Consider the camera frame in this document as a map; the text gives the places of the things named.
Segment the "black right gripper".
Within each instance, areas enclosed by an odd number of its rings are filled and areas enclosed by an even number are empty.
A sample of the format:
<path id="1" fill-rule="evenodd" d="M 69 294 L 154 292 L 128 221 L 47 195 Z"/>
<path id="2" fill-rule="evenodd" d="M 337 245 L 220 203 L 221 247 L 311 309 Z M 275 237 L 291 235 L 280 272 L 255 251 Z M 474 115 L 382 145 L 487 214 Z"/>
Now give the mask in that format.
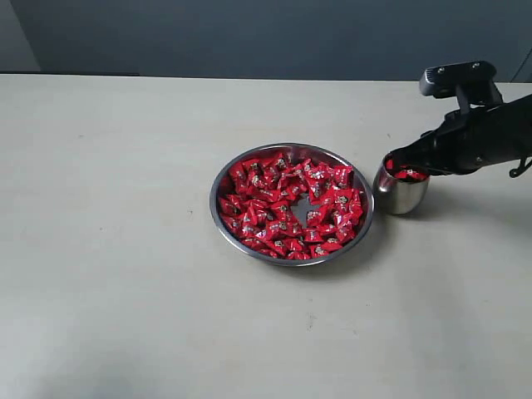
<path id="1" fill-rule="evenodd" d="M 531 168 L 531 96 L 492 107 L 449 114 L 435 130 L 384 158 L 387 169 L 468 175 L 478 169 L 517 160 L 510 175 Z"/>

